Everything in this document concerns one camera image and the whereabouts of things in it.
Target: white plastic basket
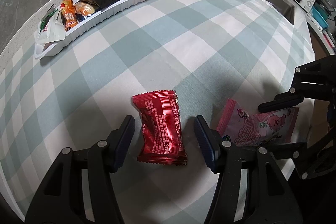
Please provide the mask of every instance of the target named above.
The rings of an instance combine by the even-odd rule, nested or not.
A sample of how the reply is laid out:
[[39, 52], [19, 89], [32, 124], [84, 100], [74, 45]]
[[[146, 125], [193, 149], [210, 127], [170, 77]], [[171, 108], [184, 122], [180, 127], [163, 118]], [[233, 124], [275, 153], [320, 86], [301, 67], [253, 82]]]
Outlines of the white plastic basket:
[[78, 23], [75, 27], [66, 32], [64, 40], [54, 42], [45, 50], [43, 50], [44, 45], [35, 43], [35, 51], [34, 51], [35, 59], [41, 59], [43, 56], [54, 56], [58, 54], [65, 46], [69, 45], [71, 41], [75, 40], [77, 37], [82, 35], [84, 32], [88, 31], [90, 28], [96, 26], [98, 23], [103, 22], [104, 19], [107, 19], [110, 16], [115, 15], [117, 12], [123, 11], [125, 8], [129, 8], [132, 5], [135, 5], [142, 1], [145, 0], [117, 1], [111, 6], [94, 13], [88, 19]]

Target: checkered tablecloth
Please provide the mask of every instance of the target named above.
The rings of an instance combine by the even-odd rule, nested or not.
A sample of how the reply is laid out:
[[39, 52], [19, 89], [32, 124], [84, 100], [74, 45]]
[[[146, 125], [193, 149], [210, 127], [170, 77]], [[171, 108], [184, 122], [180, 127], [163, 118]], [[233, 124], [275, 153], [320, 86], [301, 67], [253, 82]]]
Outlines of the checkered tablecloth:
[[[126, 223], [203, 223], [218, 176], [204, 163], [193, 117], [216, 127], [227, 98], [256, 112], [314, 60], [309, 42], [263, 0], [147, 0], [54, 57], [37, 61], [33, 52], [31, 37], [0, 76], [0, 163], [15, 200], [25, 214], [62, 148], [89, 148], [131, 114], [135, 135], [111, 176]], [[153, 90], [176, 90], [187, 166], [137, 162], [143, 139], [131, 98]], [[87, 197], [85, 205], [89, 214]]]

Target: pink snack package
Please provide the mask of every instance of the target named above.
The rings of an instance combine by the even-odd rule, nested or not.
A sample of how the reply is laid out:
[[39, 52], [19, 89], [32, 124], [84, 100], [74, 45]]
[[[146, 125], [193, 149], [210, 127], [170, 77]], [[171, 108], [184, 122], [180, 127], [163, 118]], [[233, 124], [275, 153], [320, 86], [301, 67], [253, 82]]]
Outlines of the pink snack package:
[[237, 101], [228, 99], [217, 131], [222, 139], [237, 146], [289, 143], [298, 112], [298, 107], [290, 107], [249, 115]]

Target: tablecloth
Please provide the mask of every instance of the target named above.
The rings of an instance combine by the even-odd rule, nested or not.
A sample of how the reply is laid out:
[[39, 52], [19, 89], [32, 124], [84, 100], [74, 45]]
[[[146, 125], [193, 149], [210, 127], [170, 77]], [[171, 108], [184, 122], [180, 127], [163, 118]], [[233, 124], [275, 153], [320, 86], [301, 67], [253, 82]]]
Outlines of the tablecloth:
[[[125, 223], [203, 223], [218, 175], [204, 163], [194, 116], [215, 128], [227, 98], [255, 113], [314, 60], [309, 42], [263, 0], [147, 0], [54, 57], [37, 61], [33, 52], [31, 37], [0, 76], [0, 163], [15, 200], [25, 214], [62, 148], [89, 148], [130, 114], [135, 135], [111, 176]], [[137, 162], [143, 139], [131, 98], [153, 90], [176, 90], [187, 166]], [[87, 196], [85, 205], [89, 214]]]

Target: silver screw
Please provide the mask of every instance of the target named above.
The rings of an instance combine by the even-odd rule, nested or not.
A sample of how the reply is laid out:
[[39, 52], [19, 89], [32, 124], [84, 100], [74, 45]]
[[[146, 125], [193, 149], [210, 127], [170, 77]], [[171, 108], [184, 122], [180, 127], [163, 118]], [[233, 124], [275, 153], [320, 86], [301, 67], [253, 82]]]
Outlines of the silver screw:
[[265, 147], [259, 147], [258, 151], [259, 151], [260, 154], [263, 154], [263, 155], [265, 155], [267, 153], [267, 149]]
[[302, 179], [306, 179], [308, 177], [308, 173], [307, 172], [304, 172], [303, 174], [302, 174]]
[[224, 147], [230, 147], [231, 146], [231, 142], [229, 142], [229, 141], [223, 141], [222, 142], [222, 146], [224, 146]]
[[64, 155], [69, 154], [70, 151], [71, 151], [71, 149], [69, 147], [63, 148], [62, 149], [62, 154], [64, 154]]
[[298, 151], [295, 151], [294, 153], [293, 153], [293, 158], [294, 159], [297, 159], [299, 157], [299, 152]]
[[97, 145], [99, 146], [99, 147], [104, 147], [104, 146], [106, 146], [107, 145], [107, 141], [99, 141], [98, 143], [97, 143]]

